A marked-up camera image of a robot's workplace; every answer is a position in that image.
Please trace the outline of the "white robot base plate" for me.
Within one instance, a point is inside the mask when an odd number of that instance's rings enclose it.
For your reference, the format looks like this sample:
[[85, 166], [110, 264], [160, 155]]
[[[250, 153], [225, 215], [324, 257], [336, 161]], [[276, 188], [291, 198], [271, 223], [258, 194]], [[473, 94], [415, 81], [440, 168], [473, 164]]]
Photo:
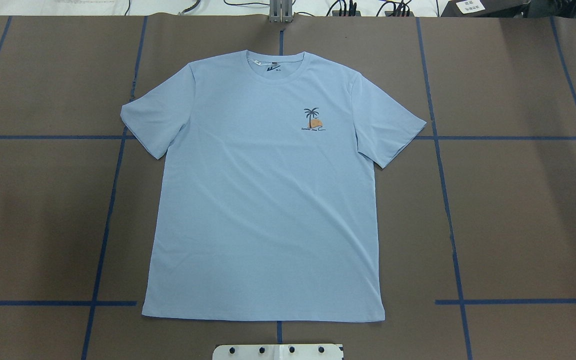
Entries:
[[224, 344], [215, 347], [213, 360], [344, 360], [342, 344]]

